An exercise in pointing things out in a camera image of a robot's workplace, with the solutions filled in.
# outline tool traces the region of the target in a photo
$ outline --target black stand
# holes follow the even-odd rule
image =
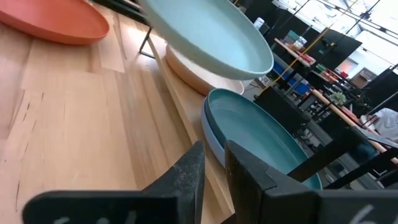
[[[145,46],[145,43],[147,42],[147,40],[148,40],[148,38],[149,38],[149,34],[150,34],[151,31],[152,31],[152,27],[149,27],[149,30],[148,30],[147,34],[145,35],[145,38],[144,38],[144,40],[142,41],[142,44],[141,44],[141,46],[139,47],[139,51],[138,51],[138,52],[139,52],[140,54],[142,54],[142,55],[145,55],[145,56],[147,56],[147,57],[150,57],[150,58],[155,59],[155,57],[154,57],[153,55],[148,54],[147,52],[143,52],[143,51],[142,51],[142,49],[143,49],[144,46]]]

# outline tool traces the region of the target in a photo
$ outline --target light blue plate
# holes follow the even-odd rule
[[[237,93],[224,89],[212,90],[205,98],[205,113],[221,145],[226,140],[233,140],[284,174],[308,159],[282,125],[258,105]],[[312,189],[322,187],[318,175],[312,176],[304,184]]]
[[[210,146],[210,149],[213,151],[214,155],[218,159],[218,161],[225,168],[225,151],[224,147],[221,146],[220,142],[217,140],[216,136],[213,133],[213,130],[210,128],[210,124],[207,120],[205,113],[205,102],[203,102],[203,106],[201,107],[201,126],[203,128],[203,132],[205,133],[205,137],[207,143]]]
[[[273,67],[263,36],[228,0],[140,0],[140,5],[172,47],[215,74],[250,80]]]

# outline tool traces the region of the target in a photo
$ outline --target orange plate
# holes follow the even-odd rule
[[[90,44],[106,36],[106,19],[84,0],[0,0],[0,21],[63,44]]]

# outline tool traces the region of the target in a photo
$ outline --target white cloth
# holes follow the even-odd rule
[[[374,127],[378,133],[392,140],[398,139],[398,112],[393,111],[389,108],[383,108],[379,110],[375,115],[379,118],[375,123]]]

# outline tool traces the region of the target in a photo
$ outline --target plate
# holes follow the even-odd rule
[[[166,61],[186,84],[202,95],[206,96],[216,88],[224,88],[238,94],[244,92],[244,87],[240,81],[230,80],[209,72],[169,45],[166,47]]]
[[[217,75],[250,80],[272,69],[267,42],[227,0],[141,0],[140,5],[173,48]]]
[[[2,0],[0,21],[35,37],[90,44],[106,36],[106,19],[83,0]]]
[[[206,141],[210,146],[211,151],[216,156],[218,162],[223,165],[225,168],[225,150],[224,147],[217,140],[216,136],[213,133],[213,130],[210,128],[209,121],[207,120],[207,116],[205,113],[205,101],[203,102],[203,106],[201,107],[201,126],[203,128],[203,132],[205,133]]]
[[[284,174],[308,159],[271,115],[239,94],[222,89],[211,91],[205,100],[205,113],[221,145],[227,139],[233,140]],[[304,184],[312,189],[322,187],[318,175]]]

